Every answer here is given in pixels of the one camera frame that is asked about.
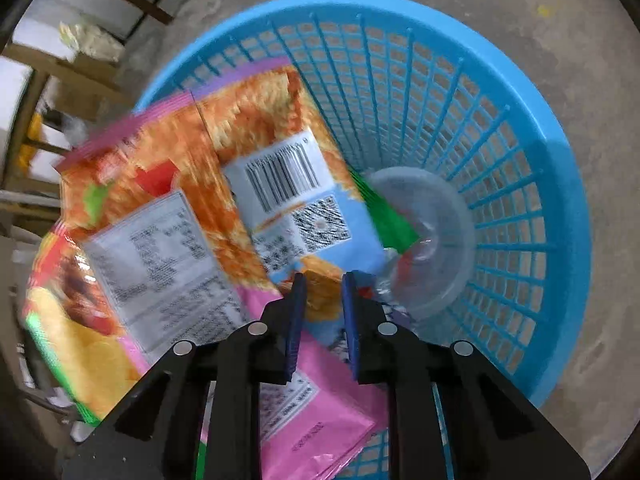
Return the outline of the green snack wrapper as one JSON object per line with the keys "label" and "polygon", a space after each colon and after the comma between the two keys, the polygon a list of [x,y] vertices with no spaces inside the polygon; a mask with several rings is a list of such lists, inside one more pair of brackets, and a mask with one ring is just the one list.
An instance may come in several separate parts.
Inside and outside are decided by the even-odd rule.
{"label": "green snack wrapper", "polygon": [[395,249],[398,254],[406,252],[419,239],[416,230],[383,196],[370,187],[363,176],[352,168],[349,172],[366,204],[382,245]]}

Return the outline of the clear plastic cup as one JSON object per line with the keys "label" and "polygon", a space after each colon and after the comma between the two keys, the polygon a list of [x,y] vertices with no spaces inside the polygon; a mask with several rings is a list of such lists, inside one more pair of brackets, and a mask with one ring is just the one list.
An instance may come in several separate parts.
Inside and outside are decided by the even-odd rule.
{"label": "clear plastic cup", "polygon": [[475,259],[475,229],[461,195],[443,178],[412,167],[388,167],[367,184],[416,232],[406,248],[390,250],[375,287],[415,321],[442,312],[462,293]]}

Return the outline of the orange pink snack bag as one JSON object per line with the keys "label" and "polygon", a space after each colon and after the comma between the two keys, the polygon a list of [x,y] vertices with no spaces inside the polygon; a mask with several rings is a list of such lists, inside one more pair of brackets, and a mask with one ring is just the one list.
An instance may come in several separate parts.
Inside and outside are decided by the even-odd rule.
{"label": "orange pink snack bag", "polygon": [[384,249],[302,75],[287,58],[246,64],[111,125],[58,165],[63,221],[86,238],[181,191],[233,284],[309,286],[308,330],[346,352],[349,271],[372,276]]}

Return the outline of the blue mesh trash basket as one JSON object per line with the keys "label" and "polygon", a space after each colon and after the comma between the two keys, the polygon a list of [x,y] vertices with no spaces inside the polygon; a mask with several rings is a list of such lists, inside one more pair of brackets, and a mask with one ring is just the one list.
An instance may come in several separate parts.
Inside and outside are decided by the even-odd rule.
{"label": "blue mesh trash basket", "polygon": [[591,240],[573,152],[535,85],[477,32],[419,3],[273,0],[192,42],[138,107],[278,55],[352,166],[418,167],[456,190],[474,222],[473,272],[420,332],[471,341],[544,402],[582,327]]}

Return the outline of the green yellow chip bag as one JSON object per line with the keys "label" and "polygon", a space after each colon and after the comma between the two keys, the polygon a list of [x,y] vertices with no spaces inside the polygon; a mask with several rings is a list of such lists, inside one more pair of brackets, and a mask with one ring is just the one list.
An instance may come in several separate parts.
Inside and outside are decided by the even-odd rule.
{"label": "green yellow chip bag", "polygon": [[23,320],[54,378],[93,427],[149,369],[60,222],[36,253]]}

